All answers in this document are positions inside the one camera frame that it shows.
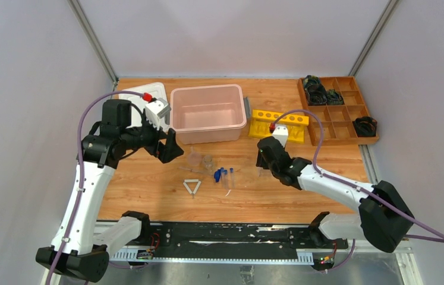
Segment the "clear syringe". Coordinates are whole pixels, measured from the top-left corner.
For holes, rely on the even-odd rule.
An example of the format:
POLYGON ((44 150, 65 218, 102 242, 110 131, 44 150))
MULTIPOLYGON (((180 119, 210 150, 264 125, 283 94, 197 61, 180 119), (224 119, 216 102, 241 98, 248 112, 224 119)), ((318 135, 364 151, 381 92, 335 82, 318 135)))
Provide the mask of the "clear syringe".
POLYGON ((191 172, 191 173, 198 173, 198 174, 201 174, 201 175, 212 176, 212 174, 209 171, 207 171, 207 170, 198 170, 198 169, 192 169, 192 168, 189 168, 189 167, 182 167, 182 166, 180 166, 179 169, 185 170, 185 171, 188 171, 188 172, 191 172))

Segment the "small glass flask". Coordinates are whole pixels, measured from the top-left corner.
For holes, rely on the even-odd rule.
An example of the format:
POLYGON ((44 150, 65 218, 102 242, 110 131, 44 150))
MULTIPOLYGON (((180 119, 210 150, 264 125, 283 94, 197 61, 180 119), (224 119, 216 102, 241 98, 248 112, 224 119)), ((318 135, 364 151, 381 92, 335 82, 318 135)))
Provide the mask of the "small glass flask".
POLYGON ((216 169, 216 160, 211 155, 205 155, 202 160, 202 165, 208 172, 214 172, 216 169))

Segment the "blue capped tube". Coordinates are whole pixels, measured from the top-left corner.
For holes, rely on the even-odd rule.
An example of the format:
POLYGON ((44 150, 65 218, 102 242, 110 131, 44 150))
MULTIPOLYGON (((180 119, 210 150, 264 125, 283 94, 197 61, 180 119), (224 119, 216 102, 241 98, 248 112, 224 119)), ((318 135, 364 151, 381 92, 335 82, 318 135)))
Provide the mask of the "blue capped tube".
POLYGON ((230 190, 229 182, 228 182, 228 171, 226 169, 223 170, 223 185, 227 191, 230 190))
POLYGON ((230 189, 234 189, 235 188, 235 173, 234 173, 233 168, 229 169, 229 175, 230 175, 230 189))
POLYGON ((220 183, 225 188, 225 169, 223 167, 220 168, 220 183))

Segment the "blue clip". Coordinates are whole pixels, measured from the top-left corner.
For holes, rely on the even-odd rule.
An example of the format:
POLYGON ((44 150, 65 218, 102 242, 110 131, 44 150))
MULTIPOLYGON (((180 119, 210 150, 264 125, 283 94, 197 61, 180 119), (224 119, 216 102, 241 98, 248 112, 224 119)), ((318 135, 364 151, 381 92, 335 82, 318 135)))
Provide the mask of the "blue clip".
POLYGON ((220 181, 220 179, 221 179, 221 172, 222 172, 222 170, 218 169, 213 174, 213 178, 214 178, 216 183, 218 183, 220 181))

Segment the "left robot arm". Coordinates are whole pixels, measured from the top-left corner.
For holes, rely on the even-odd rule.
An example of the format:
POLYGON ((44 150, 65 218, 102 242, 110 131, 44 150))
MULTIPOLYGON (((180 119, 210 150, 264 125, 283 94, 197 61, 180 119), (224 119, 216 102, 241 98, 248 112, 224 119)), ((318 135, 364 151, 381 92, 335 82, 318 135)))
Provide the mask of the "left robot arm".
POLYGON ((129 100, 110 99, 102 118, 86 136, 79 135, 73 191, 60 227, 35 260, 54 274, 86 282, 100 281, 109 260, 128 242, 145 245, 153 238, 145 213, 126 211, 110 228, 95 234, 103 196, 121 160, 144 149, 161 163, 183 155, 174 130, 164 131, 170 113, 163 99, 143 95, 144 108, 129 100))

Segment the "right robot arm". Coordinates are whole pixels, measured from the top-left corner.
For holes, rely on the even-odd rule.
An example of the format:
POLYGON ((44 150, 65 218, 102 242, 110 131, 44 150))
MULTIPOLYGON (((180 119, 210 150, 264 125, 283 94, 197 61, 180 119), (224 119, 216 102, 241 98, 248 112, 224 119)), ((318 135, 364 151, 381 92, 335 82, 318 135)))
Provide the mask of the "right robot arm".
POLYGON ((257 161, 281 184, 323 195, 355 212, 316 217, 309 231, 315 247, 324 248, 334 239, 362 239, 391 253, 412 227, 414 216, 391 183, 382 180, 372 185, 347 179, 315 167, 307 159, 292 158, 274 137, 261 139, 257 148, 257 161))

